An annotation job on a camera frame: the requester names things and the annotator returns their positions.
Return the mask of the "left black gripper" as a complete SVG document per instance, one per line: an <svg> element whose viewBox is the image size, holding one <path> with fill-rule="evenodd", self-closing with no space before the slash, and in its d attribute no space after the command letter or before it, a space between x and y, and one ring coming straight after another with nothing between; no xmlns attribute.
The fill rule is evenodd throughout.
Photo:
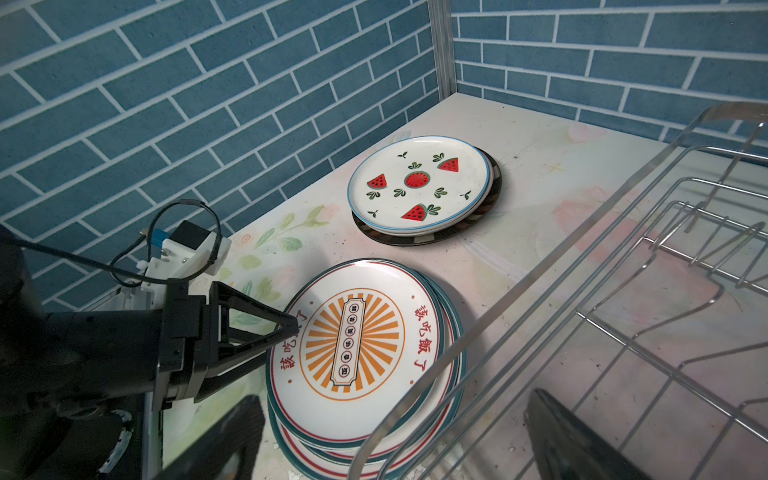
<svg viewBox="0 0 768 480"><path fill-rule="evenodd" d="M230 325L234 313L267 328ZM299 332L298 319L222 283L208 302L181 284L154 310L49 314L54 345L72 356L43 398L59 414L92 414L119 399L152 393L154 410L182 399L201 402L263 366L269 351Z"/></svg>

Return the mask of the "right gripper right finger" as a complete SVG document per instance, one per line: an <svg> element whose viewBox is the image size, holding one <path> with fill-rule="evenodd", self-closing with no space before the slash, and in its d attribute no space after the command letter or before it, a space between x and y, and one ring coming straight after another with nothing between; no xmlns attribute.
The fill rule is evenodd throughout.
<svg viewBox="0 0 768 480"><path fill-rule="evenodd" d="M530 393L525 418L543 479L649 477L544 389Z"/></svg>

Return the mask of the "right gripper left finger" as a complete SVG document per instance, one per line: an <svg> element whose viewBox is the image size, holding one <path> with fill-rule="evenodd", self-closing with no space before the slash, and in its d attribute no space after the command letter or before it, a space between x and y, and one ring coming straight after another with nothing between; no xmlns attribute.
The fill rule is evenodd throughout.
<svg viewBox="0 0 768 480"><path fill-rule="evenodd" d="M251 479L265 423L260 399L244 397L155 479Z"/></svg>

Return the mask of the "patterned brown white plate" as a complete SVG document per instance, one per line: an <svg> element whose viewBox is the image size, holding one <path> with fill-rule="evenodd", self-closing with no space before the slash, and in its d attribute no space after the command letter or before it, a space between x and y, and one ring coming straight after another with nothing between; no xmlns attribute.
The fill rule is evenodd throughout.
<svg viewBox="0 0 768 480"><path fill-rule="evenodd" d="M439 298L439 303L443 307L443 311L450 322L452 335L463 335L464 328L461 324L458 311L445 290L426 275L420 273L419 276L433 289ZM462 393L458 394L451 400L451 403L447 407L443 408L442 413L433 423L431 430L415 443L415 451L410 454L400 455L396 458L394 465L387 469L387 472L384 475L385 479L398 479L406 472L407 463L413 459L437 433L442 433L447 429L448 421L452 420L458 412L462 397ZM278 408L275 406L275 401L271 398L271 394L268 394L267 405L268 418L276 442L288 461L298 469L300 473L310 479L347 479L351 461L335 463L319 455L293 436L288 429L283 426L282 421L278 419Z"/></svg>

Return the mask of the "dark patterned rim plate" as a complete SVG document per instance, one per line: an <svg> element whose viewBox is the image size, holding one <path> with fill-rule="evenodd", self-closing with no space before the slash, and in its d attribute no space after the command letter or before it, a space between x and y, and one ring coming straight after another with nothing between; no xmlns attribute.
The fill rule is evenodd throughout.
<svg viewBox="0 0 768 480"><path fill-rule="evenodd" d="M487 151L482 148L479 151L486 157L491 164L493 180L485 200L470 213L468 217L458 223L438 230L434 233L420 234L416 236L394 236L381 233L363 222L354 212L351 213L352 219L358 230L367 238L383 245L395 247L415 247L424 246L441 242L451 237L463 234L466 230L478 224L483 218L490 215L494 205L501 196L503 186L502 172L497 161Z"/></svg>

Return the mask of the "strawberry print blue rim plate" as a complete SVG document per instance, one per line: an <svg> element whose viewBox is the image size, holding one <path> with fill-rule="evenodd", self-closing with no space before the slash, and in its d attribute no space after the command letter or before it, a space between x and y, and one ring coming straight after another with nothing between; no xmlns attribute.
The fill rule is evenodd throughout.
<svg viewBox="0 0 768 480"><path fill-rule="evenodd" d="M347 186L352 212L373 229L416 236L466 217L485 198L490 164L471 144L421 136L368 156Z"/></svg>

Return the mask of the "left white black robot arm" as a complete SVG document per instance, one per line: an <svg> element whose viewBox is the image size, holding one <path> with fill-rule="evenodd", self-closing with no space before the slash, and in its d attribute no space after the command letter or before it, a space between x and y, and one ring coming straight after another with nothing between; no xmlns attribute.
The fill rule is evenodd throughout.
<svg viewBox="0 0 768 480"><path fill-rule="evenodd" d="M24 258L1 234L1 475L5 479L234 479L250 476L265 415L247 396L169 467L161 418L261 367L297 334L294 316L220 281L190 281L227 252L219 233L184 224L166 259L138 279L147 309L48 312Z"/></svg>

